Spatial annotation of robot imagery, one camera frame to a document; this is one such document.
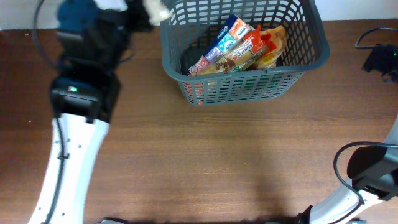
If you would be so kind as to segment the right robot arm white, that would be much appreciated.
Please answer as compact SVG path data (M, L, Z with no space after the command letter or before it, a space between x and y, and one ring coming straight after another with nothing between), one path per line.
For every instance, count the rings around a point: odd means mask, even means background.
M338 171L341 154L354 147L347 179ZM350 223L365 209L397 196L397 123L384 142L351 142L339 149L333 170L341 185L322 202L309 206L295 223Z

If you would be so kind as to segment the orange spaghetti pack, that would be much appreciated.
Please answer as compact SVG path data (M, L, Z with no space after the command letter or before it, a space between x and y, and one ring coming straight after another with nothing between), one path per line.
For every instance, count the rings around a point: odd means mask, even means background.
M184 90L187 100L198 105L248 100L255 87L262 89L264 80L267 78L241 76L241 73L249 70L251 65L267 50L260 32L261 26L250 31L231 51L219 56L214 64L196 75L204 76L217 73L230 75L230 77L185 83Z

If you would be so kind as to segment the tissue multipack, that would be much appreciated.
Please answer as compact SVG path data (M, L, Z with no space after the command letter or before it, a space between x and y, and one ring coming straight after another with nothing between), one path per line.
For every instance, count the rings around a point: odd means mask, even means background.
M234 14L230 15L206 51L206 54L202 55L199 61L188 69L187 75L191 77L199 75L200 72L214 64L219 56L228 53L237 46L243 40L243 37L252 30L254 28L242 19Z

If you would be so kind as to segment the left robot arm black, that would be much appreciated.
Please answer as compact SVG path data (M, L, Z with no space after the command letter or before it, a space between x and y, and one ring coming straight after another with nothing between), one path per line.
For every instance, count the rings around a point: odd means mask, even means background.
M64 1L62 53L50 66L52 147L31 223L81 223L97 153L108 133L131 37L152 30L147 1Z

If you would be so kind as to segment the green bottle with label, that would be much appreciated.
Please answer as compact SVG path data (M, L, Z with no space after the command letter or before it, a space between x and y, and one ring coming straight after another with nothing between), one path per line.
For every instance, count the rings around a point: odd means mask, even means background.
M267 80L264 80L264 84L262 87L262 92L265 94L269 94L274 91L280 82L280 75L273 75L269 77Z

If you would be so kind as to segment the orange coffee sachet bag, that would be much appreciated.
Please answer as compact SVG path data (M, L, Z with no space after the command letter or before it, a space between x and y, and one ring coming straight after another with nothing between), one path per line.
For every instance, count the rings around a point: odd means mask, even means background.
M260 32L261 39L266 43L267 50L251 65L254 70L274 68L277 59L287 46L287 32L283 26L266 29Z

